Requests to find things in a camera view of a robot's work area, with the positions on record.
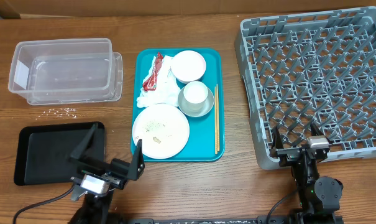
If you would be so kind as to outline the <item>large white plate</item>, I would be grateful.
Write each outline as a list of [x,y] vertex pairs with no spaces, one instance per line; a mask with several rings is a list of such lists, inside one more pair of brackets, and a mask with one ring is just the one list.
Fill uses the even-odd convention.
[[142,143],[143,155],[151,159],[168,159],[186,146],[190,125],[186,116],[167,104],[142,110],[132,125],[132,142]]

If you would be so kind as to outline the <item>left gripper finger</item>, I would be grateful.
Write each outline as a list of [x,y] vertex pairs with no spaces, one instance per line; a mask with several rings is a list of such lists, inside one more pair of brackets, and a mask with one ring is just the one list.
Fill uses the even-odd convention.
[[138,180],[145,169],[144,157],[142,153],[142,140],[138,140],[135,151],[132,156],[127,178],[129,180]]
[[92,127],[89,129],[89,131],[87,132],[87,134],[84,136],[82,141],[74,148],[74,150],[72,150],[70,154],[70,159],[75,159],[75,160],[80,159],[80,157],[87,150],[97,128],[98,128],[98,124],[94,123]]

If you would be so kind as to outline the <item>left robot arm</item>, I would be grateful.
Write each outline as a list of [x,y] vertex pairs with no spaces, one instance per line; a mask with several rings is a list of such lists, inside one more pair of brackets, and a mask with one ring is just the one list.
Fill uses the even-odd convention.
[[130,162],[113,159],[108,164],[88,156],[86,152],[94,143],[97,129],[98,123],[94,123],[69,157],[83,176],[71,178],[74,183],[71,199],[77,201],[80,197],[84,198],[71,223],[121,223],[120,215],[109,212],[114,190],[122,190],[128,181],[138,180],[145,169],[141,139]]

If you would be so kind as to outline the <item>red snack wrapper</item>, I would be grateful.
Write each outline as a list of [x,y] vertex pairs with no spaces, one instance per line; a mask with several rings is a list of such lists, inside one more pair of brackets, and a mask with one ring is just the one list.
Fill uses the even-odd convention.
[[154,90],[156,90],[156,88],[157,88],[157,77],[158,77],[158,73],[159,73],[159,71],[162,67],[162,63],[163,63],[163,55],[160,52],[158,52],[157,56],[155,58],[155,61],[153,63],[152,73],[148,77],[148,79],[146,79],[142,84],[142,88],[144,89],[144,91],[154,91]]

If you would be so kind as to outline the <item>white napkin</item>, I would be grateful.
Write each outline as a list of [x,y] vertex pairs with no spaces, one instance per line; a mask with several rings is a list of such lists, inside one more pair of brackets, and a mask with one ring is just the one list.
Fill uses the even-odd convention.
[[[153,57],[151,68],[143,82],[148,79],[152,73],[153,63],[156,56]],[[136,99],[138,108],[146,108],[157,104],[167,104],[174,107],[178,106],[178,94],[181,88],[177,85],[177,80],[171,71],[171,60],[173,57],[163,55],[162,67],[157,77],[157,88],[154,91],[144,91],[142,84],[140,85],[140,94]]]

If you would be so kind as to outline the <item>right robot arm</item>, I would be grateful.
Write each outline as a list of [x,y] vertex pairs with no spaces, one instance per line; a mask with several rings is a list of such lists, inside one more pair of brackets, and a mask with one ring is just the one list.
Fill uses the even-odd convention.
[[307,143],[296,149],[285,149],[277,127],[272,129],[270,155],[280,159],[280,167],[290,167],[296,183],[296,190],[279,200],[268,212],[265,223],[272,222],[273,211],[286,199],[298,194],[300,208],[290,210],[281,223],[289,224],[343,224],[342,217],[335,212],[340,209],[340,199],[344,188],[341,181],[321,176],[317,163],[328,158],[331,141],[311,124],[311,136]]

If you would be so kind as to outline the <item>pale green cup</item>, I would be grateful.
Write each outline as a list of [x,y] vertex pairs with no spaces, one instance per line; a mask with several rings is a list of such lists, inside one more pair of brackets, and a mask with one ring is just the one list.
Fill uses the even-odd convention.
[[208,97],[208,87],[199,81],[188,83],[183,90],[189,109],[200,110]]

